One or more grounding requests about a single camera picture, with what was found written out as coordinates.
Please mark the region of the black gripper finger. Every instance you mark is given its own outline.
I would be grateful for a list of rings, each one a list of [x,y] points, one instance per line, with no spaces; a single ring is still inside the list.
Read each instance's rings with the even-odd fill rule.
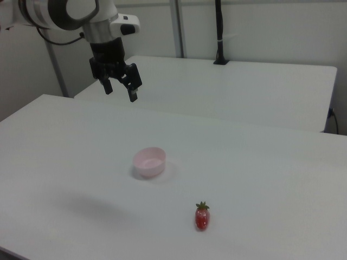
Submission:
[[[100,82],[101,82],[102,86],[104,87],[106,95],[109,95],[113,92],[112,84],[111,84],[108,77],[103,77],[100,80]]]
[[[121,83],[126,87],[131,102],[137,100],[138,88],[142,85],[137,65],[135,63],[125,64]]]

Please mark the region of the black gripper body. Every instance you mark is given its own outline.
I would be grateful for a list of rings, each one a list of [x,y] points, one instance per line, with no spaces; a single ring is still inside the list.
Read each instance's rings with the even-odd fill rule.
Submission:
[[[120,79],[125,75],[125,51],[121,37],[106,43],[91,43],[93,57],[89,59],[95,79]]]

